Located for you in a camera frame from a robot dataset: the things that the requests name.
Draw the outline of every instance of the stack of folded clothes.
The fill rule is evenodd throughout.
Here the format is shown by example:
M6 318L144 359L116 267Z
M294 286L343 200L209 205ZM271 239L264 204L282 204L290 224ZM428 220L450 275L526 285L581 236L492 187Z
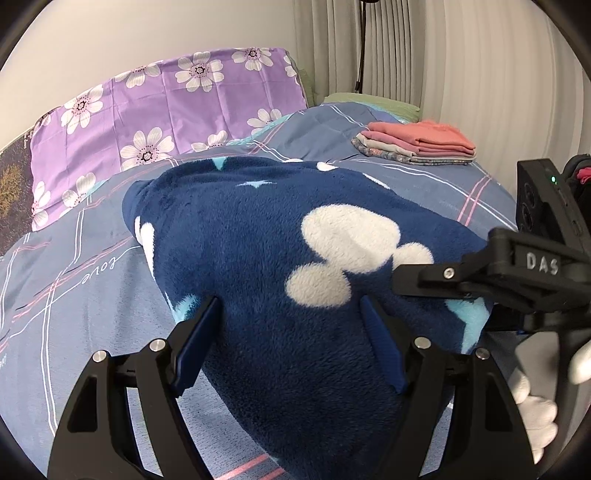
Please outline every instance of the stack of folded clothes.
M351 143L363 155L419 165L469 164L476 146L451 125L371 122Z

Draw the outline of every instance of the pillow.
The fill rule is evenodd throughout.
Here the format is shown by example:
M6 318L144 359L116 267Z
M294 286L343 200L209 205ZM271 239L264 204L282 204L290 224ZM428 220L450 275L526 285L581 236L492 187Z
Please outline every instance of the pillow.
M333 93L325 97L324 103L343 103L343 102L357 102L390 113L402 123L415 123L421 116L421 109L410 103L399 102L390 98L378 97L375 95L367 95L365 93Z
M204 151L306 108L288 52L196 52L123 72L47 114L31 140L33 230L137 165Z

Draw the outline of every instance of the blanket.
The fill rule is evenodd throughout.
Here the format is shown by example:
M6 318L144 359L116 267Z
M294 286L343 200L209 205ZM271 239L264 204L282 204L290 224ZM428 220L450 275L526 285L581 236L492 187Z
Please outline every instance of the blanket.
M455 352L471 349L488 318L482 300L392 293L398 265L458 261L483 241L367 174L216 157L136 181L122 210L176 322L204 296L222 300L203 371L298 480L363 478L402 416L363 326L363 295Z

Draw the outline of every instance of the white glove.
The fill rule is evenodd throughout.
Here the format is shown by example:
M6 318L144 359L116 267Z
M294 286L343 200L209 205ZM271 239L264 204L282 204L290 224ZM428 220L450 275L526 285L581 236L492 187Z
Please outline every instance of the white glove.
M544 447L558 433L558 425L554 423L558 407L552 400L531 396L530 381L518 368L510 376L508 384L530 439L534 463L538 463L544 454Z
M591 379L591 340L575 353L569 365L569 380L579 385Z

